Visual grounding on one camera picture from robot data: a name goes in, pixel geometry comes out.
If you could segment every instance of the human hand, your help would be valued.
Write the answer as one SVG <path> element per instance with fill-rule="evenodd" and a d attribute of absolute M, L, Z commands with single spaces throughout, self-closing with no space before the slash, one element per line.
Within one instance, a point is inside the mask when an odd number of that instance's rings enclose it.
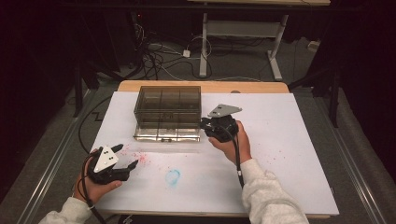
<path fill-rule="evenodd" d="M 92 200 L 93 204 L 96 204 L 99 202 L 99 200 L 102 198 L 103 195 L 106 193 L 109 193 L 111 190 L 118 188 L 119 186 L 122 185 L 122 182 L 120 180 L 115 180 L 111 183 L 108 183 L 106 185 L 99 185 L 93 183 L 89 177 L 87 177 L 87 168 L 88 164 L 91 162 L 92 158 L 90 158 L 87 161 L 87 164 L 85 166 L 85 186 L 88 192 L 88 197 Z M 81 182 L 81 174 L 78 175 L 78 178 L 76 180 L 76 185 L 75 185 L 75 191 L 74 191 L 74 198 L 82 200 L 84 203 L 86 201 L 86 195 L 81 195 L 84 194 L 84 190 L 82 188 L 82 182 Z"/>
<path fill-rule="evenodd" d="M 235 141 L 237 142 L 237 144 L 239 146 L 240 162 L 243 163 L 244 161 L 248 161 L 251 159 L 250 143 L 248 141 L 248 135 L 245 132 L 242 122 L 237 120 L 236 124 L 238 125 L 239 132 L 238 132 L 237 136 L 235 137 Z M 233 146 L 233 141 L 221 143 L 216 138 L 209 137 L 209 142 L 213 145 L 213 147 L 224 152 L 224 154 L 228 160 L 230 160 L 234 164 L 236 164 L 235 148 Z"/>

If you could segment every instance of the dark background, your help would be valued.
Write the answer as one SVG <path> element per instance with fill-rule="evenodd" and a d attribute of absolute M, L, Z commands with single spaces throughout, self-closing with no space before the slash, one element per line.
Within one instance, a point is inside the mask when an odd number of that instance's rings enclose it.
<path fill-rule="evenodd" d="M 185 4 L 174 1 L 129 1 L 140 4 Z M 331 8 L 360 7 L 360 13 L 290 15 L 285 41 L 321 40 L 308 76 L 323 66 L 337 66 L 341 87 L 361 127 L 389 173 L 396 179 L 395 143 L 395 3 L 385 0 L 333 0 Z M 7 194 L 46 125 L 65 104 L 74 84 L 77 62 L 90 60 L 111 71 L 133 63 L 134 30 L 126 13 L 76 12 L 57 8 L 56 1 L 7 1 L 0 6 L 1 62 L 1 199 Z M 202 29 L 202 14 L 188 11 L 142 12 L 145 30 L 188 43 Z M 278 20 L 279 15 L 220 13 L 212 18 Z M 94 69 L 83 69 L 94 86 Z M 308 83 L 329 86 L 328 77 Z"/>

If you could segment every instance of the person's arm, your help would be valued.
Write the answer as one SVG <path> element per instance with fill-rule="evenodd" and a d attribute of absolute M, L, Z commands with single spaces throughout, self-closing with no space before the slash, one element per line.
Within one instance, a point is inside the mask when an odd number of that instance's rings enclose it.
<path fill-rule="evenodd" d="M 41 221 L 39 222 L 40 224 L 47 224 L 47 223 L 79 224 L 79 223 L 84 223 L 91 216 L 92 212 L 85 200 L 87 197 L 81 195 L 83 190 L 80 179 L 81 179 L 81 174 L 78 176 L 76 180 L 73 197 L 67 199 L 67 201 L 64 203 L 64 206 L 62 207 L 62 211 L 49 212 L 43 219 L 41 219 Z M 106 193 L 122 185 L 122 182 L 119 180 L 113 181 L 107 185 L 98 185 L 93 183 L 87 176 L 85 176 L 85 183 L 88 191 L 88 196 L 92 200 L 93 204 L 99 202 L 102 196 L 105 195 Z"/>
<path fill-rule="evenodd" d="M 243 205 L 247 209 L 251 223 L 308 223 L 297 202 L 282 189 L 276 176 L 260 167 L 250 154 L 250 143 L 244 126 L 237 121 L 238 142 L 244 188 Z M 224 152 L 227 159 L 235 163 L 233 143 L 221 143 L 210 137 L 209 142 Z"/>

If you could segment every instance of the wooden table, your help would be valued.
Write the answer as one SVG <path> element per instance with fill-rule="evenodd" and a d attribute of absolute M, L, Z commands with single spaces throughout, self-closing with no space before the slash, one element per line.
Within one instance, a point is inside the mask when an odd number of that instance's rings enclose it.
<path fill-rule="evenodd" d="M 238 4 L 262 4 L 262 5 L 281 5 L 281 6 L 328 6 L 330 0 L 189 0 L 193 2 L 207 3 L 238 3 Z"/>
<path fill-rule="evenodd" d="M 140 91 L 141 86 L 201 86 L 201 92 L 288 93 L 283 82 L 225 82 L 225 81 L 122 81 L 118 91 Z"/>

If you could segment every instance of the white sleeve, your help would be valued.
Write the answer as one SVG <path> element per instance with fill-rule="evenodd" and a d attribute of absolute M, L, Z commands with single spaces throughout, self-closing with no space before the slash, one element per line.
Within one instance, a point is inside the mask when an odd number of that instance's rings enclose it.
<path fill-rule="evenodd" d="M 76 198 L 68 198 L 61 212 L 49 212 L 39 224 L 80 224 L 84 223 L 90 216 L 91 210 L 83 201 Z"/>
<path fill-rule="evenodd" d="M 272 172 L 264 172 L 254 159 L 243 162 L 241 169 L 245 181 L 242 201 L 252 224 L 308 223 L 305 213 Z"/>

